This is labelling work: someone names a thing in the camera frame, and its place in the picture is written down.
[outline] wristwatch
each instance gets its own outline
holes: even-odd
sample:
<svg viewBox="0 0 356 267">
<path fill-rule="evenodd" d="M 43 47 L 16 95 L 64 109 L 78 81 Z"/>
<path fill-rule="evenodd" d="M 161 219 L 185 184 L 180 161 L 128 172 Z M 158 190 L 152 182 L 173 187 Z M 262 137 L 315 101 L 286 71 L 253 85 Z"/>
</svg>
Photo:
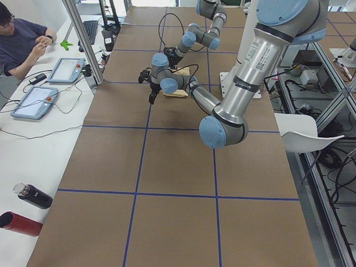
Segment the wristwatch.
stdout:
<svg viewBox="0 0 356 267">
<path fill-rule="evenodd" d="M 46 35 L 46 37 L 50 38 L 52 40 L 52 43 L 53 43 L 53 36 L 51 35 Z"/>
</svg>

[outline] white table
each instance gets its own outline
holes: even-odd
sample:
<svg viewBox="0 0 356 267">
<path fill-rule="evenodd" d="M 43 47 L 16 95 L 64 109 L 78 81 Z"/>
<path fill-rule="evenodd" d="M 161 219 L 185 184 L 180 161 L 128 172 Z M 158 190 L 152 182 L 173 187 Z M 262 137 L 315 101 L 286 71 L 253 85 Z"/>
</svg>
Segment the white table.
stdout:
<svg viewBox="0 0 356 267">
<path fill-rule="evenodd" d="M 100 17 L 82 16 L 83 21 L 98 18 Z M 58 31 L 56 43 L 47 48 L 46 54 L 39 58 L 29 75 L 43 70 L 52 70 L 61 57 L 85 58 L 85 54 L 78 50 L 78 37 L 74 28 L 68 37 L 68 41 L 73 43 L 73 46 L 70 46 L 69 51 L 65 51 L 60 46 L 69 26 L 70 20 L 68 19 Z M 102 48 L 105 49 L 100 26 L 98 26 L 96 41 L 92 48 L 94 53 Z M 101 53 L 97 53 L 96 56 L 99 60 Z M 28 84 L 28 80 L 18 86 L 11 99 L 20 100 L 24 95 L 22 90 L 26 84 Z M 49 83 L 44 86 L 57 87 L 59 91 L 68 87 L 67 85 Z M 93 94 L 85 79 L 80 81 L 77 86 L 82 91 L 82 96 L 69 114 L 64 114 L 56 106 L 53 106 L 44 118 L 34 122 L 16 120 L 10 116 L 9 112 L 0 113 L 0 127 L 14 134 L 33 137 L 81 126 L 92 102 Z M 64 112 L 69 111 L 79 95 L 80 91 L 73 86 L 70 90 L 58 95 L 56 104 Z M 2 112 L 12 110 L 14 107 L 14 104 L 9 104 Z M 6 211 L 12 211 L 41 223 L 44 222 L 49 209 L 41 210 L 20 200 L 12 192 L 12 189 L 15 184 L 22 182 L 32 184 L 54 197 L 79 133 L 80 128 L 77 128 L 47 137 L 26 140 L 0 132 L 0 170 L 2 172 L 0 176 L 0 215 Z M 37 238 L 0 229 L 0 266 L 26 266 L 36 241 Z"/>
</svg>

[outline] glasses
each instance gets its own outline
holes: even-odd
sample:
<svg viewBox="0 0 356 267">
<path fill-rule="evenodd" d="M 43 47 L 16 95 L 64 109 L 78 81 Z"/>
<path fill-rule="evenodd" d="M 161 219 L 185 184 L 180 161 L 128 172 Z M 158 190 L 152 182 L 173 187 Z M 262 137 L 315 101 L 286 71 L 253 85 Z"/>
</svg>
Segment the glasses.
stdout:
<svg viewBox="0 0 356 267">
<path fill-rule="evenodd" d="M 5 24 L 0 23 L 0 25 L 1 25 L 2 27 L 4 27 L 4 28 L 8 28 L 8 27 L 10 27 L 10 23 L 13 23 L 13 20 L 14 20 L 14 19 L 15 19 L 15 16 L 12 15 L 11 18 L 10 18 L 10 20 L 9 20 L 8 22 L 6 22 Z"/>
</svg>

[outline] chair leg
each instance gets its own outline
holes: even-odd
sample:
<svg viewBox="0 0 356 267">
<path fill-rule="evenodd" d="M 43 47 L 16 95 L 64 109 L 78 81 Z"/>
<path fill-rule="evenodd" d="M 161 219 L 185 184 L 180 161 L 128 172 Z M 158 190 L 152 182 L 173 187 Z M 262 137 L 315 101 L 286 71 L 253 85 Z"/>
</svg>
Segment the chair leg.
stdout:
<svg viewBox="0 0 356 267">
<path fill-rule="evenodd" d="M 306 172 L 306 174 L 304 175 L 303 179 L 301 180 L 301 184 L 304 183 L 304 181 L 306 180 L 306 177 L 309 175 L 309 173 L 311 172 L 312 168 L 314 167 L 315 163 L 317 162 L 318 158 L 320 157 L 320 155 L 322 154 L 322 151 L 319 150 L 317 156 L 315 157 L 315 160 L 313 161 L 313 163 L 311 164 L 309 170 Z"/>
</svg>

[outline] bottle cap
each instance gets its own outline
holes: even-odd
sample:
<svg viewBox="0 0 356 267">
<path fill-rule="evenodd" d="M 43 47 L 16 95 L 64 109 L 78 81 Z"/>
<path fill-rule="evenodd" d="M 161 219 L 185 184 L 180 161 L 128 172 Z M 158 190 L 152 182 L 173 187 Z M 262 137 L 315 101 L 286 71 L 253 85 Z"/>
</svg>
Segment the bottle cap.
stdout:
<svg viewBox="0 0 356 267">
<path fill-rule="evenodd" d="M 17 185 L 14 186 L 13 192 L 19 196 L 23 196 L 25 189 L 26 189 L 26 185 L 19 182 Z"/>
</svg>

